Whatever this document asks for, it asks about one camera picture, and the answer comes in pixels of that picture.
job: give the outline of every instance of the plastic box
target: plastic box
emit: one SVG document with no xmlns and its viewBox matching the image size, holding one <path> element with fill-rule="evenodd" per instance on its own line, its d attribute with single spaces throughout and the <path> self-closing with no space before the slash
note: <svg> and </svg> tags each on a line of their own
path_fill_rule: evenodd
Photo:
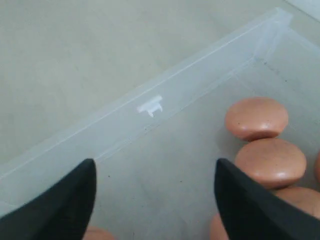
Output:
<svg viewBox="0 0 320 240">
<path fill-rule="evenodd" d="M 81 160 L 98 163 L 92 223 L 119 239 L 206 239 L 217 212 L 215 161 L 245 144 L 224 128 L 234 102 L 285 104 L 280 136 L 308 158 L 299 184 L 316 188 L 320 149 L 320 48 L 275 9 L 186 59 L 0 169 L 0 214 L 46 190 Z"/>
</svg>

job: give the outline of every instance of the transparent plastic container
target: transparent plastic container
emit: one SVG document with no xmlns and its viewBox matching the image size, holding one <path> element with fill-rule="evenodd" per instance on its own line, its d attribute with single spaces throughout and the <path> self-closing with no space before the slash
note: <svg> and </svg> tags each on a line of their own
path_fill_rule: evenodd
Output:
<svg viewBox="0 0 320 240">
<path fill-rule="evenodd" d="M 81 160 L 98 166 L 92 223 L 119 239 L 207 239 L 215 161 L 244 142 L 224 128 L 234 102 L 283 103 L 280 136 L 306 154 L 298 183 L 317 188 L 320 48 L 277 8 L 0 168 L 0 213 L 33 199 Z"/>
</svg>

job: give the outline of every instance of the white plastic clip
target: white plastic clip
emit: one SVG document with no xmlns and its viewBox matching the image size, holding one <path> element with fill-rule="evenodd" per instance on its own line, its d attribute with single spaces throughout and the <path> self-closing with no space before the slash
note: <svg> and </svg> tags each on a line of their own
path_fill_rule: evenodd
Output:
<svg viewBox="0 0 320 240">
<path fill-rule="evenodd" d="M 139 113 L 142 112 L 147 112 L 150 117 L 154 117 L 154 112 L 160 110 L 161 112 L 163 111 L 163 108 L 160 104 L 160 101 L 162 100 L 162 96 L 158 95 L 152 98 L 150 101 L 142 104 L 137 108 Z"/>
</svg>

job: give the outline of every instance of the floor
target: floor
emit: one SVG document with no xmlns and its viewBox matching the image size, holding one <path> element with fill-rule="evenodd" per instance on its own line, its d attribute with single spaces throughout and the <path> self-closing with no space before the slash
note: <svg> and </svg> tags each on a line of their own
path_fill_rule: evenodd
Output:
<svg viewBox="0 0 320 240">
<path fill-rule="evenodd" d="M 293 13 L 293 28 L 320 46 L 320 23 L 280 0 L 6 1 L 0 9 L 0 167 L 274 7 Z M 294 54 L 301 69 L 317 69 L 303 52 Z M 299 123 L 313 116 L 312 126 L 319 124 L 318 106 L 304 106 L 317 100 L 320 72 L 279 75 L 274 67 L 282 56 L 234 75 L 101 161 L 92 224 L 121 240 L 208 239 L 217 212 L 215 160 L 232 159 L 244 144 L 225 131 L 224 114 L 253 95 L 287 104 L 293 121 L 282 137 L 307 154 L 301 184 L 317 188 L 311 173 L 320 143 L 314 128 Z M 305 76 L 313 81 L 300 85 L 296 80 Z M 11 207 L 0 202 L 0 212 Z"/>
</svg>

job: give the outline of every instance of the brown round object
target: brown round object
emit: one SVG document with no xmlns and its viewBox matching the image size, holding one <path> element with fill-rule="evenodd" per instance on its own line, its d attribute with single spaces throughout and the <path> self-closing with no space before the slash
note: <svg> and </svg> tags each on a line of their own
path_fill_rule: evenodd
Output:
<svg viewBox="0 0 320 240">
<path fill-rule="evenodd" d="M 320 152 L 319 152 L 317 159 L 314 163 L 314 175 L 315 175 L 315 178 L 320 183 Z"/>
<path fill-rule="evenodd" d="M 228 109 L 224 119 L 225 127 L 232 134 L 249 142 L 277 137 L 288 122 L 284 105 L 261 96 L 238 101 Z"/>
<path fill-rule="evenodd" d="M 216 214 L 210 223 L 210 240 L 229 240 L 220 214 Z"/>
<path fill-rule="evenodd" d="M 94 226 L 89 226 L 83 240 L 115 240 L 111 233 Z"/>
<path fill-rule="evenodd" d="M 305 187 L 289 187 L 278 190 L 278 198 L 320 219 L 320 193 Z"/>
<path fill-rule="evenodd" d="M 283 188 L 305 173 L 307 160 L 294 144 L 279 138 L 265 138 L 245 145 L 235 165 L 267 189 Z"/>
</svg>

